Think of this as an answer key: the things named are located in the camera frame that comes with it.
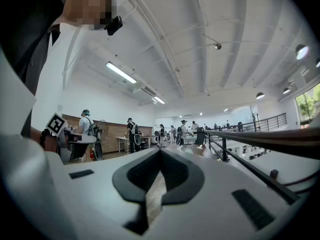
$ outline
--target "fluorescent light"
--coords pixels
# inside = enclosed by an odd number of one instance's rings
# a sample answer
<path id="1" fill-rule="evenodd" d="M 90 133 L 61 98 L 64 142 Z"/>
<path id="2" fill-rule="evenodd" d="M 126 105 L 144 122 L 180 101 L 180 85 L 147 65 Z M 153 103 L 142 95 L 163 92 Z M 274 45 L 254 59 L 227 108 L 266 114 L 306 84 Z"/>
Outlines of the fluorescent light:
<path id="1" fill-rule="evenodd" d="M 164 101 L 162 101 L 161 99 L 159 99 L 157 96 L 154 97 L 158 102 L 160 102 L 161 104 L 165 104 Z"/>
<path id="2" fill-rule="evenodd" d="M 116 67 L 115 65 L 113 65 L 110 61 L 106 64 L 106 66 L 111 69 L 112 71 L 116 72 L 117 74 L 119 74 L 120 76 L 122 76 L 123 78 L 129 80 L 131 83 L 135 84 L 137 81 L 134 80 L 131 76 L 128 76 L 125 72 L 123 72 L 121 69 L 119 69 L 118 67 Z"/>

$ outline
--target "air vent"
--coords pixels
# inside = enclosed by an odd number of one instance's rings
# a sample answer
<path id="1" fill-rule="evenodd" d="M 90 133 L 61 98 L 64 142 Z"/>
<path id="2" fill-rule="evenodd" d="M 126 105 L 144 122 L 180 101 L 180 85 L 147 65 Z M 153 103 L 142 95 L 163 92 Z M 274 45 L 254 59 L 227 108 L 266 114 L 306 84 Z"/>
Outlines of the air vent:
<path id="1" fill-rule="evenodd" d="M 145 91 L 147 94 L 153 96 L 153 97 L 157 96 L 156 93 L 153 90 L 151 90 L 149 87 L 147 87 L 147 86 L 144 87 L 142 90 Z"/>

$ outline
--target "table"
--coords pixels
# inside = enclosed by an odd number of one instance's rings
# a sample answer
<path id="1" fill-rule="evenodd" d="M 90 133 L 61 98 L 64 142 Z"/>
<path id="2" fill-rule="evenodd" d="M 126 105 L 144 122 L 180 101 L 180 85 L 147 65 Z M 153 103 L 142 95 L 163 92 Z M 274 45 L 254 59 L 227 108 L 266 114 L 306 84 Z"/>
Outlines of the table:
<path id="1" fill-rule="evenodd" d="M 120 153 L 120 142 L 123 142 L 121 140 L 124 140 L 124 151 L 127 151 L 127 154 L 129 154 L 129 138 L 128 137 L 117 137 L 119 140 L 119 153 Z"/>
<path id="2" fill-rule="evenodd" d="M 141 139 L 148 139 L 149 149 L 150 149 L 150 144 L 151 144 L 151 138 L 154 138 L 154 137 L 157 137 L 157 136 L 155 136 L 155 135 L 151 135 L 151 136 L 141 136 L 141 135 L 140 135 L 140 138 L 141 138 Z"/>

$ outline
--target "security camera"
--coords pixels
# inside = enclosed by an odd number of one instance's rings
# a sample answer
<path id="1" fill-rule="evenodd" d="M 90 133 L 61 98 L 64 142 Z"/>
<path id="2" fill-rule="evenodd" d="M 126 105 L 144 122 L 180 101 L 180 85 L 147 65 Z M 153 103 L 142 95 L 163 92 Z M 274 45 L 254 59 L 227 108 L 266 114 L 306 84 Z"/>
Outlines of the security camera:
<path id="1" fill-rule="evenodd" d="M 220 50 L 221 47 L 222 47 L 221 43 L 217 43 L 217 44 L 214 46 L 214 48 L 215 48 L 216 50 Z"/>

